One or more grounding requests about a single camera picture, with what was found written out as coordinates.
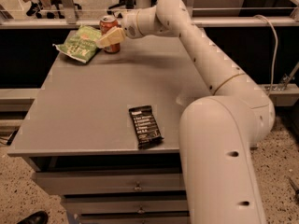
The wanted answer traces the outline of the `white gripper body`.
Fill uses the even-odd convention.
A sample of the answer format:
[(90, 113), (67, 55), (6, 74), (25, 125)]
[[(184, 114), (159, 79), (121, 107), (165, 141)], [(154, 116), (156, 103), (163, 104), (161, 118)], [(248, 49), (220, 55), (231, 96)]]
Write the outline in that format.
[(138, 10), (123, 11), (121, 15), (121, 28), (126, 35), (132, 39), (140, 38), (141, 34), (137, 23)]

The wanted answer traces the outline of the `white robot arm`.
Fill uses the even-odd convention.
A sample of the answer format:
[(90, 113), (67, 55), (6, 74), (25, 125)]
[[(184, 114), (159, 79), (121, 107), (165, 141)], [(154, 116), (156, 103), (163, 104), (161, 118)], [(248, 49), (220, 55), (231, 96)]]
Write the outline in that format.
[(269, 96), (192, 21), (182, 0), (124, 13), (100, 48), (127, 37), (174, 35), (209, 94), (180, 119), (179, 153), (192, 224), (266, 224), (250, 149), (275, 121)]

